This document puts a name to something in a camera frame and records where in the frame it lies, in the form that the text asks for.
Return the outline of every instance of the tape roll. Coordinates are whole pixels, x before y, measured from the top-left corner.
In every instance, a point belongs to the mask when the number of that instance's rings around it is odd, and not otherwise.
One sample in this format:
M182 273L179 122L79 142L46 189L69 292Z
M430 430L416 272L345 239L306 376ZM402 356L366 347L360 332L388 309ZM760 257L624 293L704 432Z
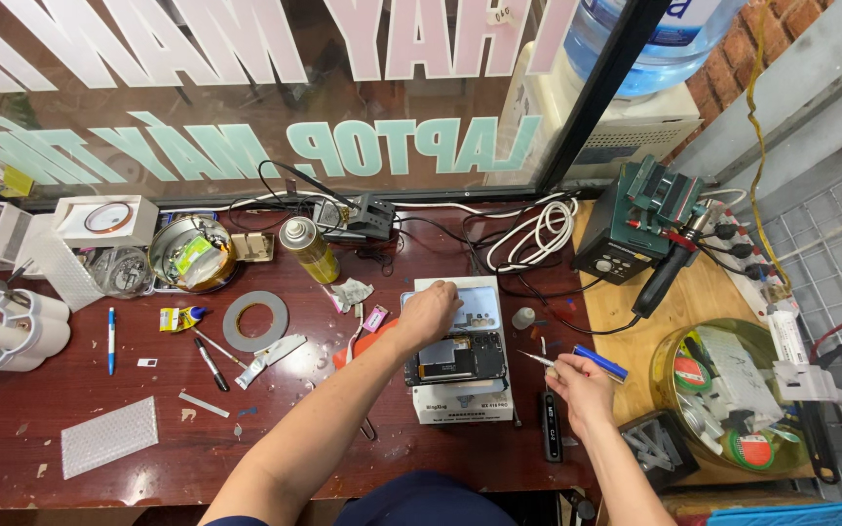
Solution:
M240 332L240 317L252 305L266 305L271 309L271 329L258 338L246 338ZM288 308L281 298L271 292L247 292L229 305L223 316L223 335L227 343L243 353L254 353L282 339L288 329Z

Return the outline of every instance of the black marker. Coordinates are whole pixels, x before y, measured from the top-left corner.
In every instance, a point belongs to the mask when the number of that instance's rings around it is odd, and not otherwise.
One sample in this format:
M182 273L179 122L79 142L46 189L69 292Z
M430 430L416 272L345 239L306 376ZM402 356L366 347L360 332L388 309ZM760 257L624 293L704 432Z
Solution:
M209 366L210 370L213 372L213 379L216 380L217 387L219 387L221 391L228 391L229 384L227 383L227 379L224 378L223 374L220 373L220 370L216 368L216 364L213 363L213 358L210 357L210 353L207 352L207 348L203 346L203 341L200 341L199 338L194 338L193 342L196 343L196 348L200 349L200 355L203 356L203 361L207 363L207 366Z

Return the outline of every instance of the metal tin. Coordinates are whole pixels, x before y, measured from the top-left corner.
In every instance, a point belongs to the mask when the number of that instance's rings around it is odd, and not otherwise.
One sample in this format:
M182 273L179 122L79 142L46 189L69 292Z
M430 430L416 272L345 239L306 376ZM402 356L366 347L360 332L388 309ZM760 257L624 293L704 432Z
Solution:
M193 238L203 235L208 241L216 242L227 252L226 259L217 269L204 276L192 287L180 279L176 269L172 269L172 260L189 244ZM210 292L223 286L232 277L236 269L236 247L229 238L229 233L222 225L207 217L191 216L171 222L154 235L148 248L148 264L154 275L162 282L176 286L186 292Z
M289 219L278 233L282 246L298 258L301 267L321 284L334 282L340 277L340 262L333 256L317 225L306 217Z

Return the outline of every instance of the spray can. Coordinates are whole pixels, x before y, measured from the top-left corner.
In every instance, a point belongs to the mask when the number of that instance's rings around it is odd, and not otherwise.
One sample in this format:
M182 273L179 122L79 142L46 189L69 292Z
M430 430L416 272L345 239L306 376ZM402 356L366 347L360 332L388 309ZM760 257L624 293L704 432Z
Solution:
M317 225L310 219L289 219L282 225L278 238L317 282L327 284L340 277L340 262L330 252L324 236L320 235Z

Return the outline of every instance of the glue tube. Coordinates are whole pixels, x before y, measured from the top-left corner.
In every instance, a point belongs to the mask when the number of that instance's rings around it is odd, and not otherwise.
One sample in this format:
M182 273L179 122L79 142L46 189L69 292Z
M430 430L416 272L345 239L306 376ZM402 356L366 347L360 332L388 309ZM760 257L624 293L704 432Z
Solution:
M183 309L161 309L161 320L158 330L161 332L181 332L192 328L207 312L206 307L185 307Z

